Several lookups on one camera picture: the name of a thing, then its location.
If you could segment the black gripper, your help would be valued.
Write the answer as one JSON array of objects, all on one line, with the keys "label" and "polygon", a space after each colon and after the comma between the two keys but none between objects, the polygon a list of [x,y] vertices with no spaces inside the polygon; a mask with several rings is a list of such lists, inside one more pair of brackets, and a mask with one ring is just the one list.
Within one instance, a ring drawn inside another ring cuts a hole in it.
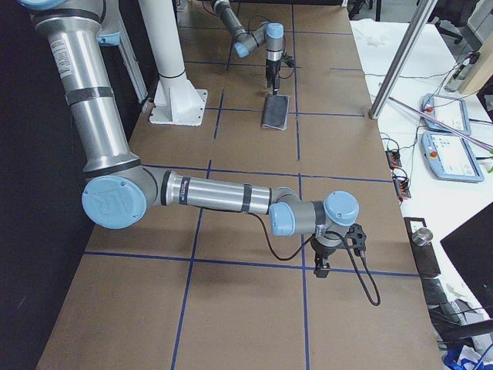
[{"label": "black gripper", "polygon": [[319,237],[313,237],[310,246],[315,252],[314,274],[317,278],[326,278],[331,270],[329,256],[336,250],[345,248],[344,237],[339,233],[325,233]]},{"label": "black gripper", "polygon": [[280,77],[279,77],[279,72],[280,72],[280,61],[276,60],[266,60],[266,81],[267,81],[267,88],[272,89],[272,94],[276,95],[279,91],[280,88]]}]

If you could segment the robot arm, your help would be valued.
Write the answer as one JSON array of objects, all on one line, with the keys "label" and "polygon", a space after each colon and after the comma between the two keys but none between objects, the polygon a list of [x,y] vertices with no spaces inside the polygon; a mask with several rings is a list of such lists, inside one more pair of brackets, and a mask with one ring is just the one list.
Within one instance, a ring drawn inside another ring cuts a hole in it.
[{"label": "robot arm", "polygon": [[141,164],[129,148],[99,47],[103,28],[121,22],[118,2],[25,1],[23,6],[49,42],[79,131],[87,158],[82,205],[93,222],[122,229],[150,207],[173,204],[267,215],[266,235],[307,235],[319,278],[328,275],[329,257],[338,249],[352,261],[364,259],[366,236],[357,223],[359,203],[350,193],[334,191],[324,200],[302,201],[288,187],[187,177]]},{"label": "robot arm", "polygon": [[266,45],[266,80],[272,94],[277,95],[280,88],[279,72],[284,51],[284,27],[278,22],[262,22],[250,32],[237,18],[230,2],[215,0],[210,2],[213,11],[221,19],[233,37],[233,48],[240,58],[252,54],[262,45]]}]

